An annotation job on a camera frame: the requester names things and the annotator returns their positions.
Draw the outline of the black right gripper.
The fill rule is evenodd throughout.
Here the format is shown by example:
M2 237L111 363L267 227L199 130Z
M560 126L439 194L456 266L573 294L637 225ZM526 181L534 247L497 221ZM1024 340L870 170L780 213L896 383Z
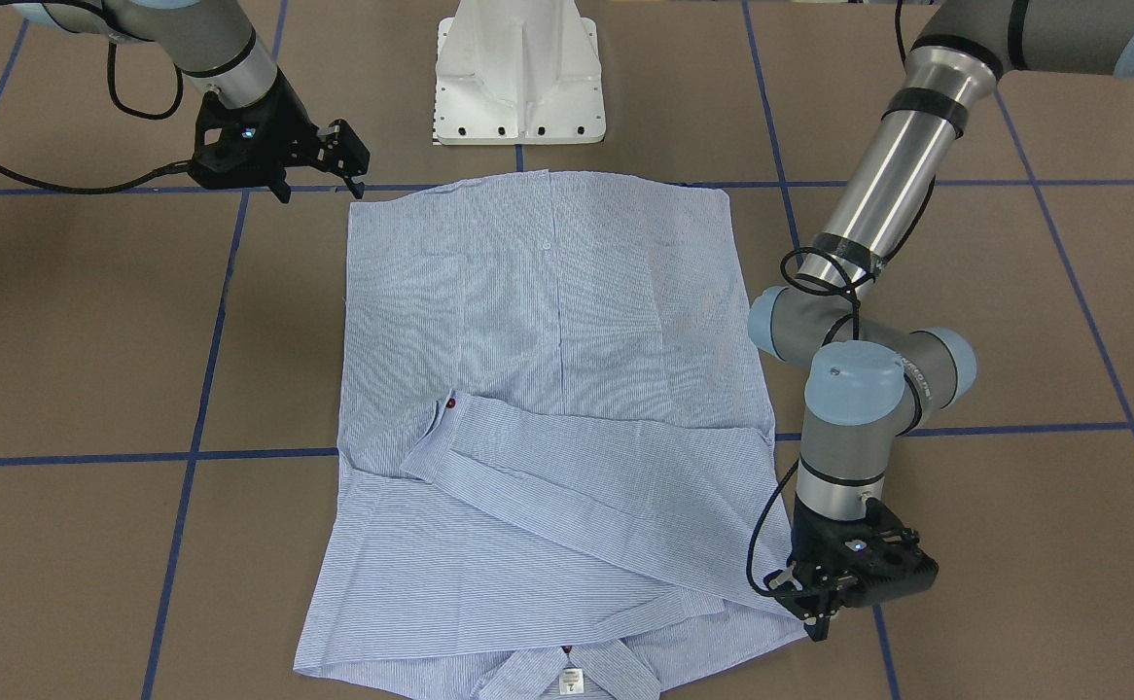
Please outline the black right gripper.
M266 188L286 205L291 200L287 169L310 167L332 172L354 199L362 200L369 160L371 151L346 120L319 130L278 71L265 96L252 106L229 108L219 94L203 96L188 174L208 189Z

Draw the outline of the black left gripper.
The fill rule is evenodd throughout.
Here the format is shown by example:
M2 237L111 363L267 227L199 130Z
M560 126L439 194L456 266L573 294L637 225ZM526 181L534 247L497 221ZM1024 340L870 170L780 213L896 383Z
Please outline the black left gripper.
M878 498L862 501L857 521L833 521L796 500L788 567L765 577L777 604L806 623L813 643L824 642L843 608L879 606L936 584L936 558L921 535Z

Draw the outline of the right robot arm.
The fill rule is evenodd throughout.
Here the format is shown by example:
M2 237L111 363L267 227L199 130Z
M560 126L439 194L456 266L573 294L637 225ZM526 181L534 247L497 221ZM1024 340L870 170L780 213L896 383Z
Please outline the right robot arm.
M200 187L266 188L286 203L288 169L308 167L362 199L369 147L344 120L318 125L308 118L237 1L44 1L16 9L69 34L162 49L202 96L186 165Z

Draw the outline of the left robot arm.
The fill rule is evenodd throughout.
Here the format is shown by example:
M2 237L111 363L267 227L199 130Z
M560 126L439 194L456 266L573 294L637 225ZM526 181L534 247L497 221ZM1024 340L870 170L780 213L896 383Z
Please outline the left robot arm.
M748 313L748 336L807 372L792 550L748 584L811 641L843 609L926 592L938 563L883 497L896 439L972 389L973 347L943 328L902 332L864 315L866 297L926 216L938 174L978 103L1014 71L1134 79L1134 1L943 1L914 41L892 14L904 83L822 229L780 262L781 285Z

